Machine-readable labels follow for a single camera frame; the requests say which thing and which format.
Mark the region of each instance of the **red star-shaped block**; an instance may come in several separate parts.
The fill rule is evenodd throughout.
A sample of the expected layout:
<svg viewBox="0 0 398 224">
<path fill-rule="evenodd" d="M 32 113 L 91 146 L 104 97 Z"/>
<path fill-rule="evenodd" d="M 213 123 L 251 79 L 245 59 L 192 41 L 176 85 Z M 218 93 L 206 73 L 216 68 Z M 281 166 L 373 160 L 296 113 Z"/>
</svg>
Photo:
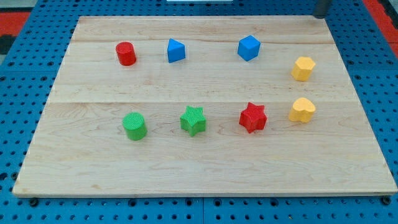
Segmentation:
<svg viewBox="0 0 398 224">
<path fill-rule="evenodd" d="M 249 133 L 252 133 L 254 130 L 263 130 L 267 122 L 264 108 L 264 105 L 258 106 L 248 103 L 248 107 L 241 112 L 239 124 L 243 125 Z"/>
</svg>

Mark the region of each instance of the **red surface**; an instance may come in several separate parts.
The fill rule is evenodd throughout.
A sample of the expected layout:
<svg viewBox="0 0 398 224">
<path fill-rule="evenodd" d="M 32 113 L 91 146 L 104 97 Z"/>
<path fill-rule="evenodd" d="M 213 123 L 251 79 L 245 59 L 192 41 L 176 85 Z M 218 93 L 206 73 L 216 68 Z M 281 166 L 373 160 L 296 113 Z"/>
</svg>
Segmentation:
<svg viewBox="0 0 398 224">
<path fill-rule="evenodd" d="M 264 105 L 248 103 L 248 107 L 241 113 L 239 124 L 243 125 L 249 133 L 254 130 L 263 130 L 267 122 L 264 108 Z"/>
<path fill-rule="evenodd" d="M 137 61 L 134 46 L 130 42 L 121 42 L 116 46 L 116 53 L 121 65 L 129 66 Z"/>
<path fill-rule="evenodd" d="M 18 36 L 30 12 L 0 12 L 0 36 Z"/>
<path fill-rule="evenodd" d="M 392 25 L 391 18 L 385 13 L 384 6 L 377 0 L 363 0 L 363 3 L 398 57 L 398 30 Z"/>
</svg>

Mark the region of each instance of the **yellow heart-shaped block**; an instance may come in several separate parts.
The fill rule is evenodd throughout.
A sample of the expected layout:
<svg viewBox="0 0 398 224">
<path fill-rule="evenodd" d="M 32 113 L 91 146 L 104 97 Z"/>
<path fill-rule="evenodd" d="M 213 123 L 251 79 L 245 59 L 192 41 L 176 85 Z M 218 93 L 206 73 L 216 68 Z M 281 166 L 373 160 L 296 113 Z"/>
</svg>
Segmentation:
<svg viewBox="0 0 398 224">
<path fill-rule="evenodd" d="M 310 100 L 301 97 L 293 103 L 289 113 L 289 120 L 308 123 L 316 110 L 315 105 Z"/>
</svg>

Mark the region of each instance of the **yellow block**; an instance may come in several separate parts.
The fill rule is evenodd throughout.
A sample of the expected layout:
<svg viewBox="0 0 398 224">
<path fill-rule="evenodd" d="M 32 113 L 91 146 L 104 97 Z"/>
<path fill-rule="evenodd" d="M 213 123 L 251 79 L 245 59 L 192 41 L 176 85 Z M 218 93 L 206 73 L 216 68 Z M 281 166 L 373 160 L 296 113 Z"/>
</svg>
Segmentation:
<svg viewBox="0 0 398 224">
<path fill-rule="evenodd" d="M 297 81 L 307 81 L 316 63 L 310 57 L 299 57 L 294 63 L 292 75 Z"/>
<path fill-rule="evenodd" d="M 310 122 L 315 110 L 317 109 L 310 100 L 304 97 L 299 98 L 293 103 L 292 109 L 289 113 L 289 120 L 308 123 Z"/>
</svg>

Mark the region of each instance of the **red cylinder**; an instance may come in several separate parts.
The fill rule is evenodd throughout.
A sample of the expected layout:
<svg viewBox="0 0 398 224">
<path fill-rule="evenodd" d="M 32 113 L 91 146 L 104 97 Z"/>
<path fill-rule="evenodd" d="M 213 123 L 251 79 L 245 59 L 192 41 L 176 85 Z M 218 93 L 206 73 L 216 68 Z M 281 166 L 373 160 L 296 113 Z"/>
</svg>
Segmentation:
<svg viewBox="0 0 398 224">
<path fill-rule="evenodd" d="M 121 42 L 116 46 L 116 53 L 120 64 L 129 66 L 137 61 L 134 46 L 130 42 Z"/>
</svg>

